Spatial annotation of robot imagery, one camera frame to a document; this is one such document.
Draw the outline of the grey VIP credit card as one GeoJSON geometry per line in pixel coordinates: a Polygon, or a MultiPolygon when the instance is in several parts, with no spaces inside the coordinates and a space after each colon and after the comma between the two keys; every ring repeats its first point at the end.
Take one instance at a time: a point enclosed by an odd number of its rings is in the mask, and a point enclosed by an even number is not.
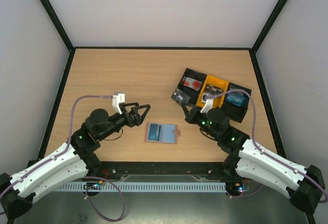
{"type": "Polygon", "coordinates": [[[189,102],[190,97],[179,88],[176,88],[171,95],[171,99],[182,106],[183,104],[187,104],[189,102]]]}

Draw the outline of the blue VIP credit card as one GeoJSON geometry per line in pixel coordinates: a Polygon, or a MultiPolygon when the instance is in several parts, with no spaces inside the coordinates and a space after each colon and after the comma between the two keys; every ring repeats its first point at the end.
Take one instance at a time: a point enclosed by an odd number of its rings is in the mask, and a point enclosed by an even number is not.
{"type": "Polygon", "coordinates": [[[244,96],[239,96],[239,95],[228,95],[227,96],[227,102],[236,105],[238,107],[242,107],[246,101],[246,98],[244,96]]]}

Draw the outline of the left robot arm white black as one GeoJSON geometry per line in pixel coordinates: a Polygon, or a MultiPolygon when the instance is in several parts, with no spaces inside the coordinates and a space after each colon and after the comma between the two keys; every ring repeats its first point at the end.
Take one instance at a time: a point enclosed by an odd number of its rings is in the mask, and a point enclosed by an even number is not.
{"type": "Polygon", "coordinates": [[[121,112],[109,115],[96,109],[70,140],[47,157],[12,175],[1,174],[1,206],[8,219],[28,212],[34,203],[56,188],[85,176],[96,176],[101,162],[94,153],[100,141],[124,126],[140,126],[151,109],[149,104],[119,105],[121,112]]]}

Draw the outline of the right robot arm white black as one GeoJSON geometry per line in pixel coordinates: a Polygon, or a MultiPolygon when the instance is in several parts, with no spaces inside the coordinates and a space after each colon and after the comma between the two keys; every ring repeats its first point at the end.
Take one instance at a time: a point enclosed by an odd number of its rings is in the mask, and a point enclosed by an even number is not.
{"type": "Polygon", "coordinates": [[[281,193],[306,214],[314,214],[318,204],[323,202],[325,183],[318,167],[299,165],[263,147],[231,126],[220,108],[202,111],[184,104],[182,109],[186,122],[198,125],[201,132],[228,154],[223,162],[226,177],[255,180],[281,193]]]}

